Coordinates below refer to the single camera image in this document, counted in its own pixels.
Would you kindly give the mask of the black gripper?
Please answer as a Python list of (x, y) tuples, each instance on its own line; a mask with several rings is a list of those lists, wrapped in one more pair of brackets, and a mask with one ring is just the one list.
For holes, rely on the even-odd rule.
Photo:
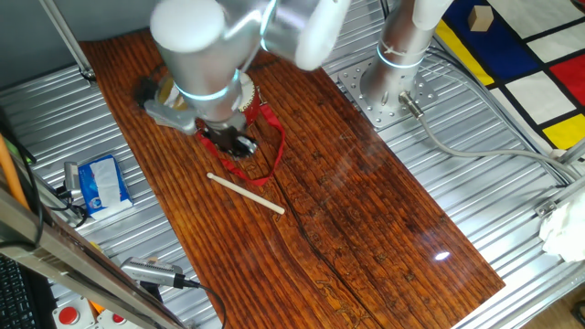
[(223, 154), (234, 159), (253, 155), (258, 142), (245, 134), (247, 122), (244, 116), (232, 116), (223, 122), (204, 121), (202, 135), (208, 138)]

